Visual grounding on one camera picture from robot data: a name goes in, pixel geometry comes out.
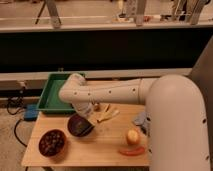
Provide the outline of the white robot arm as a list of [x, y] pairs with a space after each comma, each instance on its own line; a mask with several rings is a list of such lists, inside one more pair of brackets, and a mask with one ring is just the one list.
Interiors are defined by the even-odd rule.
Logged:
[[181, 75], [88, 85], [70, 75], [59, 98], [88, 115], [90, 102], [143, 104], [149, 125], [150, 171], [211, 171], [207, 115], [198, 86]]

